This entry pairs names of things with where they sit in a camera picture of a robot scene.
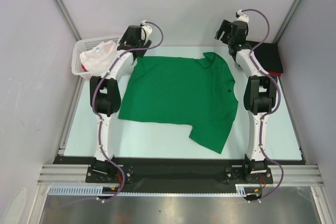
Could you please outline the green t shirt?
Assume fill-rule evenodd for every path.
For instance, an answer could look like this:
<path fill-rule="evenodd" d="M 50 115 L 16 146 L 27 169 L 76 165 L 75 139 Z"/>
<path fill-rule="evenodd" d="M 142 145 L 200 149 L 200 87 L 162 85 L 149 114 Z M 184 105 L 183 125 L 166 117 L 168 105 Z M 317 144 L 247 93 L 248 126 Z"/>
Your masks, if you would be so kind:
<path fill-rule="evenodd" d="M 235 79 L 215 52 L 201 59 L 149 56 L 138 60 L 119 118 L 190 125 L 189 138 L 221 153 L 236 118 Z"/>

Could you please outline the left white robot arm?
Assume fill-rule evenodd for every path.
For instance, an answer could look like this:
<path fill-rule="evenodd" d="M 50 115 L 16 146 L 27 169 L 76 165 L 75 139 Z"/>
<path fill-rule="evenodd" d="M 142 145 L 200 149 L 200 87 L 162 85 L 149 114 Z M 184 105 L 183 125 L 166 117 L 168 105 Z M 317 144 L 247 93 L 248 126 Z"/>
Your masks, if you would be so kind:
<path fill-rule="evenodd" d="M 129 26 L 113 50 L 111 65 L 100 76 L 90 78 L 90 103 L 98 130 L 94 157 L 98 161 L 104 162 L 114 156 L 113 150 L 109 150 L 109 138 L 110 122 L 121 106 L 118 84 L 121 77 L 132 73 L 137 58 L 142 58 L 150 47 L 151 33 L 152 27 L 146 22 Z"/>

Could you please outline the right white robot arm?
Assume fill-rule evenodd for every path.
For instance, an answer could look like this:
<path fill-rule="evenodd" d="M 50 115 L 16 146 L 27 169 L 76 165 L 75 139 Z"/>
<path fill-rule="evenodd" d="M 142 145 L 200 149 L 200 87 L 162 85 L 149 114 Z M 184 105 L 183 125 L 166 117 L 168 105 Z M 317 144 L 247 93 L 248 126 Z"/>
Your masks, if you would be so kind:
<path fill-rule="evenodd" d="M 215 39 L 228 46 L 234 62 L 247 77 L 243 97 L 245 110 L 249 115 L 249 143 L 245 154 L 243 179 L 254 183 L 267 170 L 266 129 L 269 116 L 279 108 L 280 91 L 274 79 L 259 63 L 246 41 L 248 23 L 241 18 L 230 22 L 223 20 Z"/>

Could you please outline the folded black t shirt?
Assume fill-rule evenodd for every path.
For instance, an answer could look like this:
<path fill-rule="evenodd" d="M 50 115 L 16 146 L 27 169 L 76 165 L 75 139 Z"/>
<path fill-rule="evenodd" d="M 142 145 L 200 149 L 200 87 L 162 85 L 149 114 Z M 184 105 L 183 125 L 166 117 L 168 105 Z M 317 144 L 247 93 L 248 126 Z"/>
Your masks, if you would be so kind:
<path fill-rule="evenodd" d="M 277 44 L 262 43 L 254 50 L 254 54 L 266 71 L 284 72 Z"/>

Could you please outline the white t shirt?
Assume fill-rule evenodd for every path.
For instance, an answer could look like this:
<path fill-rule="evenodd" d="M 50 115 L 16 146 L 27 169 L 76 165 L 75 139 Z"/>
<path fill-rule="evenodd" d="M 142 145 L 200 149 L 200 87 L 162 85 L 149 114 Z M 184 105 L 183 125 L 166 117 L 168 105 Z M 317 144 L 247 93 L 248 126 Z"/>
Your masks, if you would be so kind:
<path fill-rule="evenodd" d="M 80 54 L 84 67 L 94 75 L 107 71 L 117 57 L 117 44 L 114 41 L 102 42 L 89 51 Z"/>

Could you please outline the white plastic laundry basket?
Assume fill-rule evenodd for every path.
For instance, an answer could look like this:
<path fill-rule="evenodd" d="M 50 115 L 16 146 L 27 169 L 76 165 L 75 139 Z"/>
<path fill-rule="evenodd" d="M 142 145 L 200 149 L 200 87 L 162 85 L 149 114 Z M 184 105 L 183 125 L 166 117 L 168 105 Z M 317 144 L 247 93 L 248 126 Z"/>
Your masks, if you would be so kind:
<path fill-rule="evenodd" d="M 71 60 L 71 72 L 75 76 L 80 76 L 84 80 L 90 80 L 92 77 L 92 73 L 89 71 L 85 71 L 82 67 L 80 61 L 80 54 L 84 51 L 89 51 L 92 48 L 95 48 L 102 42 L 114 41 L 116 44 L 119 42 L 121 35 L 110 35 L 110 36 L 102 36 L 95 37 L 89 39 L 79 40 L 75 43 L 73 52 L 72 52 L 72 60 Z"/>

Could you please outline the folded red t shirt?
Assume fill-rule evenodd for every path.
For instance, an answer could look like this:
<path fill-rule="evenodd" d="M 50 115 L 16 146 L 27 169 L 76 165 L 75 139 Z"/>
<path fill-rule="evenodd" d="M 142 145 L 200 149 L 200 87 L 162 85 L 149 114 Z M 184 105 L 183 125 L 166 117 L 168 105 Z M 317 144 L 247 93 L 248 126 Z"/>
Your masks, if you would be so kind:
<path fill-rule="evenodd" d="M 278 78 L 281 77 L 281 73 L 279 73 L 279 72 L 272 72 L 272 71 L 270 71 L 269 74 L 270 74 L 271 76 L 276 76 L 276 77 L 278 77 Z"/>

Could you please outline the black front mat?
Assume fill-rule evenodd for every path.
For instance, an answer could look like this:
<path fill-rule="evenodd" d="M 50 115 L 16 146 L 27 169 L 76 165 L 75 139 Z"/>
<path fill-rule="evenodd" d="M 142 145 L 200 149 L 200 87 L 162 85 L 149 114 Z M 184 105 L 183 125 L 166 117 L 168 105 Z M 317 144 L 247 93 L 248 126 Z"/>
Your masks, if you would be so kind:
<path fill-rule="evenodd" d="M 114 158 L 118 168 L 93 157 L 56 156 L 53 164 L 83 168 L 87 184 L 124 183 L 124 193 L 211 194 L 231 193 L 237 184 L 276 185 L 281 171 L 303 167 L 304 161 L 268 162 L 268 170 L 250 174 L 242 159 Z"/>

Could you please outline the right aluminium corner post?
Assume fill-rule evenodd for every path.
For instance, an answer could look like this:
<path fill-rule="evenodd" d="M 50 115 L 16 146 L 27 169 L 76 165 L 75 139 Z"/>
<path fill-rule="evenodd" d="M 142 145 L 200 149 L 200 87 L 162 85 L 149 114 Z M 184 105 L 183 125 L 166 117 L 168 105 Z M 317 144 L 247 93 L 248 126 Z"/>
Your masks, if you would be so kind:
<path fill-rule="evenodd" d="M 292 4 L 291 4 L 284 20 L 283 20 L 283 22 L 281 23 L 280 28 L 278 29 L 278 31 L 275 35 L 275 38 L 273 40 L 274 44 L 279 44 L 279 42 L 281 41 L 281 38 L 283 37 L 286 29 L 288 28 L 291 20 L 293 19 L 294 15 L 295 15 L 296 11 L 298 10 L 302 1 L 303 0 L 293 0 Z"/>

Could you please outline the aluminium corner post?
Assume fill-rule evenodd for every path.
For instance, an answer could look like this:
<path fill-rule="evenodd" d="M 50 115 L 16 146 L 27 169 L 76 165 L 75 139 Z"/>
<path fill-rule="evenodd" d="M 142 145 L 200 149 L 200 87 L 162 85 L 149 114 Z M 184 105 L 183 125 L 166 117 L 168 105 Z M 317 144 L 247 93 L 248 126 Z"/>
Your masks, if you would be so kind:
<path fill-rule="evenodd" d="M 281 38 L 283 37 L 286 29 L 288 28 L 291 20 L 293 19 L 294 15 L 295 15 L 296 11 L 298 10 L 302 1 L 303 0 L 293 0 L 292 4 L 291 4 L 284 20 L 283 20 L 283 22 L 281 23 L 280 28 L 278 29 L 278 31 L 275 35 L 275 38 L 273 40 L 274 44 L 279 44 L 279 42 L 281 41 Z"/>
<path fill-rule="evenodd" d="M 53 3 L 55 4 L 56 8 L 58 9 L 61 17 L 63 18 L 66 26 L 68 27 L 70 33 L 72 34 L 73 38 L 76 41 L 81 40 L 81 36 L 80 33 L 73 21 L 73 19 L 71 18 L 63 0 L 52 0 Z"/>

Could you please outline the left aluminium corner post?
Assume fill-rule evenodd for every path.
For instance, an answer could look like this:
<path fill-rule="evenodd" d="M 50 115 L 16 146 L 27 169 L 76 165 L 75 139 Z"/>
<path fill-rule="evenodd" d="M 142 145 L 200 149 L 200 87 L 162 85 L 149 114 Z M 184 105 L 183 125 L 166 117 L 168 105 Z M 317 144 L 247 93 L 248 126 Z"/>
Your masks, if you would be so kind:
<path fill-rule="evenodd" d="M 53 3 L 55 4 L 56 8 L 58 9 L 61 17 L 63 18 L 66 26 L 68 27 L 70 33 L 72 34 L 73 38 L 76 41 L 81 40 L 81 36 L 80 33 L 73 21 L 73 19 L 71 18 L 63 0 L 52 0 Z"/>

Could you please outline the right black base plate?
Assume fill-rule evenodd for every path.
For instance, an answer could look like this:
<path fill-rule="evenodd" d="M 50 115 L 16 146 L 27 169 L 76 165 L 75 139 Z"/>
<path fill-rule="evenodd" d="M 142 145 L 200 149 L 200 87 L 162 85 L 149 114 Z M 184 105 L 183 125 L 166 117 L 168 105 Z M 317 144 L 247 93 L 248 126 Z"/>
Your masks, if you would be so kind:
<path fill-rule="evenodd" d="M 274 183 L 267 160 L 262 157 L 260 161 L 255 161 L 249 159 L 246 154 L 242 165 L 232 165 L 225 168 L 225 177 L 228 184 Z"/>

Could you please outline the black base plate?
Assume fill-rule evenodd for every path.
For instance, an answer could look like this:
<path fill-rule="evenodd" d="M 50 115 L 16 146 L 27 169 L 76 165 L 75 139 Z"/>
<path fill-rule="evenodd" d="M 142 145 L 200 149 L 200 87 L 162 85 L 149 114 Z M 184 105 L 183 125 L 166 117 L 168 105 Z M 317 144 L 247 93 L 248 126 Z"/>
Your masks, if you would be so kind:
<path fill-rule="evenodd" d="M 116 163 L 124 172 L 125 183 L 131 184 L 134 182 L 133 166 L 129 158 L 113 158 L 112 161 Z M 99 161 L 93 158 L 89 163 L 86 183 L 95 184 L 109 184 L 116 183 L 117 176 L 122 177 L 121 171 L 108 161 Z"/>
<path fill-rule="evenodd" d="M 274 183 L 267 160 L 262 157 L 260 161 L 255 161 L 249 159 L 246 154 L 242 165 L 232 165 L 225 168 L 225 177 L 228 184 Z"/>

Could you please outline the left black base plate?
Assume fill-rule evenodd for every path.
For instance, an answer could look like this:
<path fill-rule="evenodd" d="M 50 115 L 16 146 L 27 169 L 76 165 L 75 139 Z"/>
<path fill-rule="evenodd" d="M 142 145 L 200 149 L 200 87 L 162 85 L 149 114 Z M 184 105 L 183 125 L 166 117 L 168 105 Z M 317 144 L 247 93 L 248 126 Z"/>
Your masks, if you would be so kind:
<path fill-rule="evenodd" d="M 131 184 L 134 182 L 133 166 L 129 158 L 113 158 L 112 161 L 116 163 L 124 172 L 125 183 Z M 109 184 L 116 183 L 117 176 L 122 177 L 121 171 L 108 161 L 99 161 L 93 158 L 89 163 L 86 183 L 95 184 Z"/>

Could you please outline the aluminium front rail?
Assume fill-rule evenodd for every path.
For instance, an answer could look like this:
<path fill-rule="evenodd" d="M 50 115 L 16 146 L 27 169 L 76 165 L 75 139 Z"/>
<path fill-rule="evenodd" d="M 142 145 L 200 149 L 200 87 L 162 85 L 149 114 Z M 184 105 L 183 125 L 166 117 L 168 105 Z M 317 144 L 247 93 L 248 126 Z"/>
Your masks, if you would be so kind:
<path fill-rule="evenodd" d="M 89 165 L 44 165 L 38 178 L 39 185 L 84 185 Z M 324 182 L 316 165 L 270 165 L 273 184 L 282 186 L 323 186 Z M 137 183 L 144 179 L 162 180 L 214 180 L 225 183 L 225 167 L 220 166 L 133 166 L 133 178 Z"/>

